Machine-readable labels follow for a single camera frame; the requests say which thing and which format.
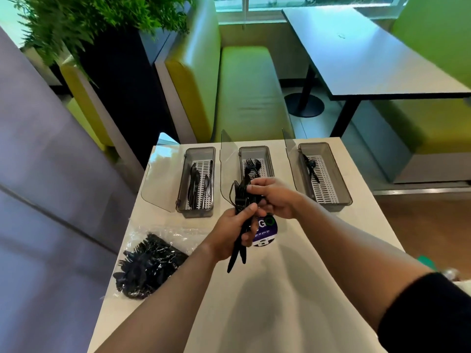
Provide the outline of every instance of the cutlery tray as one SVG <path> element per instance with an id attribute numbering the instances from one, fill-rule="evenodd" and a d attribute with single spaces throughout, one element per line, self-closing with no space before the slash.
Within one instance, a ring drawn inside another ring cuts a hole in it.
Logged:
<path id="1" fill-rule="evenodd" d="M 251 159 L 254 163 L 255 160 L 260 161 L 262 165 L 259 169 L 260 177 L 274 177 L 275 173 L 273 172 L 273 165 L 271 163 L 270 150 L 267 146 L 249 146 L 239 148 L 241 180 L 244 179 L 244 170 L 248 159 Z M 256 177 L 255 171 L 251 171 L 250 177 Z"/>
<path id="2" fill-rule="evenodd" d="M 331 212 L 339 212 L 352 204 L 352 198 L 335 162 L 330 146 L 326 142 L 301 143 L 298 146 L 299 165 L 306 195 Z M 315 160 L 314 176 L 309 173 L 303 154 Z"/>
<path id="3" fill-rule="evenodd" d="M 203 218 L 212 216 L 214 208 L 214 160 L 216 149 L 214 147 L 200 147 L 187 149 L 183 172 L 180 181 L 180 190 L 177 199 L 177 211 L 185 218 Z M 200 173 L 200 180 L 196 190 L 196 208 L 192 209 L 188 200 L 191 182 L 191 167 L 196 164 Z M 204 195 L 204 178 L 209 177 L 209 189 Z"/>

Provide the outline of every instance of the open lid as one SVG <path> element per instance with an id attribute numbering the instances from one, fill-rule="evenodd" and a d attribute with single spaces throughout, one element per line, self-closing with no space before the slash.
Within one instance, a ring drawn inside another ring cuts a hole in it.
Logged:
<path id="1" fill-rule="evenodd" d="M 175 212 L 185 156 L 180 145 L 157 145 L 150 155 L 141 197 L 168 212 Z"/>
<path id="2" fill-rule="evenodd" d="M 285 139 L 285 146 L 286 146 L 286 155 L 288 156 L 288 160 L 290 161 L 291 167 L 291 174 L 293 176 L 294 186 L 298 192 L 306 194 L 306 188 L 304 187 L 304 182 L 302 179 L 301 173 L 301 166 L 299 163 L 299 150 L 296 142 L 294 141 L 293 137 L 282 129 L 283 131 L 283 138 Z"/>
<path id="3" fill-rule="evenodd" d="M 240 160 L 239 148 L 231 140 L 226 130 L 221 131 L 221 151 L 219 152 L 221 161 L 221 195 L 231 203 L 230 192 L 234 181 L 240 181 Z M 232 201 L 235 200 L 235 193 L 232 190 Z"/>

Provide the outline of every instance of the window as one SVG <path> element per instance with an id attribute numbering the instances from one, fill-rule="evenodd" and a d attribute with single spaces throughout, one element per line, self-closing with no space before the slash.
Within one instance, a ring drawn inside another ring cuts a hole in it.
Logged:
<path id="1" fill-rule="evenodd" d="M 283 7 L 350 5 L 372 18 L 396 17 L 407 0 L 215 0 L 220 22 L 282 20 Z"/>

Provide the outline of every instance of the white plastic grid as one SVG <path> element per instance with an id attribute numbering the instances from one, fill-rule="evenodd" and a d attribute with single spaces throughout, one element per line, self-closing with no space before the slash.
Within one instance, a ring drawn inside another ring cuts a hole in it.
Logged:
<path id="1" fill-rule="evenodd" d="M 244 170 L 245 170 L 245 164 L 247 163 L 247 160 L 248 159 L 242 159 L 242 167 L 244 168 Z M 255 163 L 255 160 L 260 161 L 260 163 L 262 164 L 262 167 L 260 167 L 260 169 L 259 169 L 259 175 L 260 175 L 260 177 L 268 177 L 267 167 L 265 166 L 265 159 L 251 159 L 251 160 L 254 163 Z M 256 177 L 255 176 L 255 171 L 254 170 L 250 171 L 249 176 L 250 176 L 251 179 L 254 179 Z"/>
<path id="2" fill-rule="evenodd" d="M 211 183 L 211 177 L 209 175 L 210 162 L 211 162 L 211 160 L 201 160 L 201 161 L 193 161 L 191 163 L 192 166 L 193 166 L 194 163 L 196 163 L 196 169 L 200 172 L 200 183 L 198 184 L 198 194 L 196 195 L 196 197 L 197 197 L 197 206 L 196 206 L 196 208 L 193 208 L 193 209 L 209 209 L 211 207 L 212 183 Z M 209 190 L 207 191 L 206 196 L 204 197 L 203 208 L 201 208 L 200 206 L 201 206 L 201 202 L 203 200 L 203 194 L 204 194 L 203 193 L 203 191 L 204 191 L 204 178 L 205 178 L 206 175 L 208 175 L 208 177 L 209 177 Z M 191 209 L 187 198 L 188 197 L 186 197 L 185 209 Z"/>
<path id="3" fill-rule="evenodd" d="M 321 155 L 307 156 L 310 160 L 315 160 L 314 172 L 319 178 L 319 183 L 311 176 L 312 189 L 314 190 L 315 201 L 317 203 L 338 203 L 339 199 L 333 189 L 332 181 L 327 172 L 326 164 Z"/>

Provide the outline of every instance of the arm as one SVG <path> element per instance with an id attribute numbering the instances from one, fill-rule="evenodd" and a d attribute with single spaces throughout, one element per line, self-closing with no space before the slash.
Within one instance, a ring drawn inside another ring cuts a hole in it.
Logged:
<path id="1" fill-rule="evenodd" d="M 255 204 L 235 215 L 229 209 L 179 269 L 148 297 L 98 348 L 96 353 L 183 352 L 216 263 L 232 254 L 242 224 L 257 212 Z M 249 247 L 257 232 L 242 235 Z"/>
<path id="2" fill-rule="evenodd" d="M 432 272 L 403 251 L 345 223 L 274 178 L 254 179 L 247 191 L 266 197 L 261 202 L 265 211 L 299 221 L 329 273 L 376 331 L 396 297 L 416 279 Z"/>

